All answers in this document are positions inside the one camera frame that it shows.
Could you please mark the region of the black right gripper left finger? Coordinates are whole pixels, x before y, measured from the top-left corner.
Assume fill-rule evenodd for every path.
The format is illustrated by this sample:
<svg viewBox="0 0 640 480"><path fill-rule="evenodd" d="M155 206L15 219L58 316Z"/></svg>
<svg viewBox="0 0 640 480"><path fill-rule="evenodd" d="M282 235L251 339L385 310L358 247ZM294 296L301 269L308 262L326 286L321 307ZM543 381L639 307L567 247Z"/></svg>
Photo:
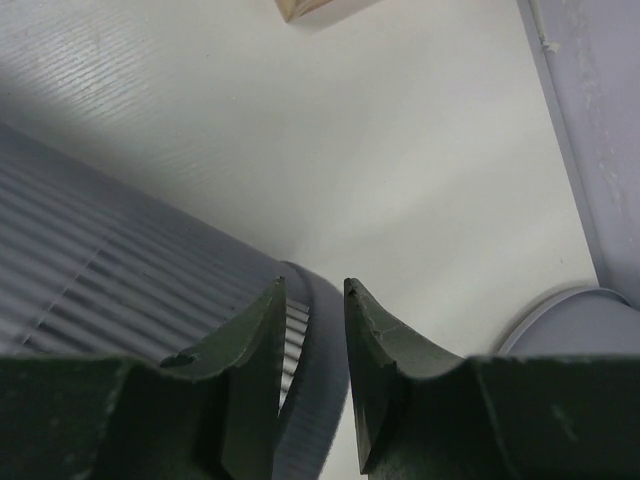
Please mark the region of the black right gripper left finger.
<svg viewBox="0 0 640 480"><path fill-rule="evenodd" d="M283 279L159 364L129 356L1 360L5 479L268 479L286 329Z"/></svg>

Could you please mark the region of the grey round plastic bin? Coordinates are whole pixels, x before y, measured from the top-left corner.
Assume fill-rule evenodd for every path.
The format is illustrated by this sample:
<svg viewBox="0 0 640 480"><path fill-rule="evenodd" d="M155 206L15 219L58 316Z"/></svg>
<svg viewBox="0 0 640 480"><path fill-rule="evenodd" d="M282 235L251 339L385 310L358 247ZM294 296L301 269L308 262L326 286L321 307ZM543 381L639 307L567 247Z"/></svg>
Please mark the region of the grey round plastic bin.
<svg viewBox="0 0 640 480"><path fill-rule="evenodd" d="M557 293L512 327L500 355L637 354L639 311L619 293L576 287Z"/></svg>

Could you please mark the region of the grey slotted laundry basket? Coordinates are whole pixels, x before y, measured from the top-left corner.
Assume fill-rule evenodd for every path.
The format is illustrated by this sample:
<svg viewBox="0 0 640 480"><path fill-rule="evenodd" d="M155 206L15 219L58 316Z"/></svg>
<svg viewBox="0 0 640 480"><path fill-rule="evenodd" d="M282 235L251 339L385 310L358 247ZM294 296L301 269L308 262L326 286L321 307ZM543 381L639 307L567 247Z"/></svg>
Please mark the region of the grey slotted laundry basket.
<svg viewBox="0 0 640 480"><path fill-rule="evenodd" d="M343 298L321 276L9 127L1 130L1 350L185 349L284 278L273 473L316 479L348 390Z"/></svg>

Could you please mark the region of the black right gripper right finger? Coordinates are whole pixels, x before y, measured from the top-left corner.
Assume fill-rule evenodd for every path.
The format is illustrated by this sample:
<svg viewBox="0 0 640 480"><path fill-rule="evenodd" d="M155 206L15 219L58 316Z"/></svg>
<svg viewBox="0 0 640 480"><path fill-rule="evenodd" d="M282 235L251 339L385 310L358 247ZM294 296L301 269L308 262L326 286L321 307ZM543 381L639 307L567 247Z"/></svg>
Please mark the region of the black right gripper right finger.
<svg viewBox="0 0 640 480"><path fill-rule="evenodd" d="M344 283L359 468L371 479L635 479L635 355L460 357Z"/></svg>

